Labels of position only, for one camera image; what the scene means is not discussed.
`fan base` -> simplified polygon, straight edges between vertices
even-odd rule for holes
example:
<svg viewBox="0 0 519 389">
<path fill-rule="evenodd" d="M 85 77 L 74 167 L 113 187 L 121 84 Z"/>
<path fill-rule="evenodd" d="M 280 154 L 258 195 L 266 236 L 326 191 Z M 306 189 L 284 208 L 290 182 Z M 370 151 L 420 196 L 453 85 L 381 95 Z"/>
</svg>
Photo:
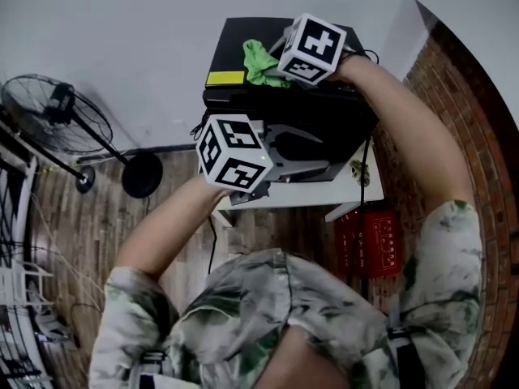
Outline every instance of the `fan base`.
<svg viewBox="0 0 519 389">
<path fill-rule="evenodd" d="M 85 165 L 81 169 L 79 169 L 79 172 L 83 174 L 85 177 L 84 180 L 80 180 L 78 178 L 75 179 L 75 188 L 78 192 L 80 192 L 82 195 L 87 193 L 90 189 L 92 189 L 92 186 L 94 186 L 94 182 L 96 180 L 96 170 L 91 165 Z"/>
<path fill-rule="evenodd" d="M 151 152 L 133 156 L 122 172 L 122 188 L 132 198 L 143 199 L 161 184 L 162 163 Z"/>
</svg>

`white cube with black markers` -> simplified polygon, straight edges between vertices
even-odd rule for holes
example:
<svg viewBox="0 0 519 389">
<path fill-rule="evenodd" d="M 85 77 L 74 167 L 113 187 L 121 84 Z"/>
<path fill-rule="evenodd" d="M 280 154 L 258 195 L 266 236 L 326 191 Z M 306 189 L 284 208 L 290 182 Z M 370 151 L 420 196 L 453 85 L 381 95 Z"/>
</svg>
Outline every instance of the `white cube with black markers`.
<svg viewBox="0 0 519 389">
<path fill-rule="evenodd" d="M 292 25 L 277 70 L 316 85 L 335 72 L 345 39 L 346 31 L 305 13 Z"/>
<path fill-rule="evenodd" d="M 209 183 L 246 193 L 274 166 L 245 114 L 209 116 L 196 152 Z"/>
</svg>

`skin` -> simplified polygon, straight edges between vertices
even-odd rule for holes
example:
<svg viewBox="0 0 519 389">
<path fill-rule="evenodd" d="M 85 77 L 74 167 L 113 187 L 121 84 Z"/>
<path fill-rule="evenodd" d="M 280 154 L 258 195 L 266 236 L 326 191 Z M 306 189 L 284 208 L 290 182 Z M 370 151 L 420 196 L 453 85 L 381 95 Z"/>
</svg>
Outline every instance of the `skin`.
<svg viewBox="0 0 519 389">
<path fill-rule="evenodd" d="M 474 205 L 460 148 L 433 112 L 397 79 L 359 56 L 343 62 L 332 79 L 352 83 L 366 97 L 421 187 L 430 211 L 454 199 Z M 122 246 L 116 265 L 135 267 L 158 280 L 228 193 L 209 185 L 203 176 L 191 179 L 140 222 Z M 256 387 L 316 386 L 349 384 L 335 365 L 306 344 L 303 329 L 287 327 Z"/>
</svg>

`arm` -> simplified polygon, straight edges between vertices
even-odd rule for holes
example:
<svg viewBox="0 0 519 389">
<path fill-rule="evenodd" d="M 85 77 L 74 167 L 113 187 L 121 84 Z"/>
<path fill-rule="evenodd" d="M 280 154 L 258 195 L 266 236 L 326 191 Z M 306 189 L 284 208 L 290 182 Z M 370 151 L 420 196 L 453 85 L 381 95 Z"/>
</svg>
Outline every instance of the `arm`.
<svg viewBox="0 0 519 389">
<path fill-rule="evenodd" d="M 444 124 L 383 67 L 353 56 L 336 78 L 353 83 L 384 124 L 416 182 L 435 209 L 449 200 L 474 205 L 465 160 Z"/>
<path fill-rule="evenodd" d="M 137 225 L 116 266 L 137 268 L 158 280 L 225 194 L 203 175 L 192 178 Z"/>
</svg>

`camouflage shirt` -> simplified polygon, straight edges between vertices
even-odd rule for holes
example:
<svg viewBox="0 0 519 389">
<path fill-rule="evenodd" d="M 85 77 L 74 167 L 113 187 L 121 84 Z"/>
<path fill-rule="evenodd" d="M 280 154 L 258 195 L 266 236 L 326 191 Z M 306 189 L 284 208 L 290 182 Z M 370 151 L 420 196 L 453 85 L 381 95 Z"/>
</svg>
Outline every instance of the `camouflage shirt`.
<svg viewBox="0 0 519 389">
<path fill-rule="evenodd" d="M 426 218 L 404 270 L 397 321 L 413 326 L 427 387 L 455 387 L 466 371 L 478 330 L 481 258 L 470 205 L 449 202 Z M 222 265 L 182 315 L 157 283 L 129 267 L 113 270 L 105 294 L 90 387 L 138 387 L 146 353 L 159 359 L 156 387 L 252 387 L 287 325 L 304 328 L 307 343 L 353 387 L 399 387 L 405 373 L 386 315 L 323 268 L 281 250 Z"/>
</svg>

